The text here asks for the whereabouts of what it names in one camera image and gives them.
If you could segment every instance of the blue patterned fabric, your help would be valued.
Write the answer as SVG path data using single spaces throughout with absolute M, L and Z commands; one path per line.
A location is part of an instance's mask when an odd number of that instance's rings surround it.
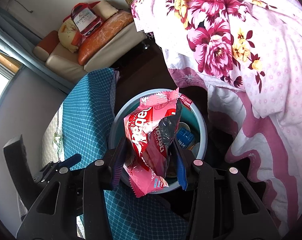
M 114 71 L 106 68 L 88 73 L 63 102 L 65 158 L 82 155 L 73 169 L 102 158 L 114 120 Z M 120 182 L 115 191 L 104 191 L 114 240 L 180 240 L 187 230 L 185 220 L 164 207 L 152 195 L 136 198 Z

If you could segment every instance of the cable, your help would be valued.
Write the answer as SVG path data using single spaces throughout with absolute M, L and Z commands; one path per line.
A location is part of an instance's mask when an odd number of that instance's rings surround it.
M 19 1 L 15 0 L 19 5 L 21 5 L 25 10 L 27 10 L 29 13 L 33 13 L 33 11 L 29 11 L 27 8 L 25 8 Z

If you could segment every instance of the trash can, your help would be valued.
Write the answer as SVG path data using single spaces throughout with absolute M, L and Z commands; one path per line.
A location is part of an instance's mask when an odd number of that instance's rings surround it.
M 118 112 L 115 117 L 115 120 L 111 126 L 108 147 L 109 149 L 113 149 L 118 145 L 122 136 L 125 136 L 124 131 L 124 122 L 123 118 L 134 111 L 140 104 L 140 98 L 146 97 L 161 91 L 171 91 L 170 89 L 152 89 L 145 91 L 131 100 L 129 100 Z M 207 144 L 207 132 L 206 125 L 203 119 L 203 116 L 199 109 L 195 106 L 194 103 L 191 103 L 190 110 L 182 104 L 182 113 L 181 113 L 181 122 L 185 122 L 190 126 L 191 131 L 195 132 L 195 137 L 198 142 L 200 142 L 198 154 L 195 156 L 197 159 L 203 160 L 205 152 L 206 152 L 206 144 Z M 129 182 L 129 175 L 123 169 L 121 174 L 121 180 L 127 186 L 131 187 Z M 169 184 L 169 187 L 165 187 L 162 190 L 156 192 L 150 192 L 149 194 L 160 194 L 169 192 L 174 190 L 180 186 L 177 179 L 166 179 Z

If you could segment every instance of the bed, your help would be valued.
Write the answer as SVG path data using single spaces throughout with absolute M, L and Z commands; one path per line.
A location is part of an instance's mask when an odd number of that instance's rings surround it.
M 302 213 L 302 6 L 298 0 L 134 0 L 178 87 L 208 92 L 209 120 L 233 135 L 225 159 L 248 178 L 281 235 Z

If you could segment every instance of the sofa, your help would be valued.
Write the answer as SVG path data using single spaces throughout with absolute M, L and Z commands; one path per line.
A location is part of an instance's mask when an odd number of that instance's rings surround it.
M 146 38 L 137 32 L 132 15 L 117 11 L 72 53 L 64 47 L 57 31 L 52 31 L 35 46 L 33 54 L 47 68 L 76 84 L 93 70 L 110 67 L 121 56 Z

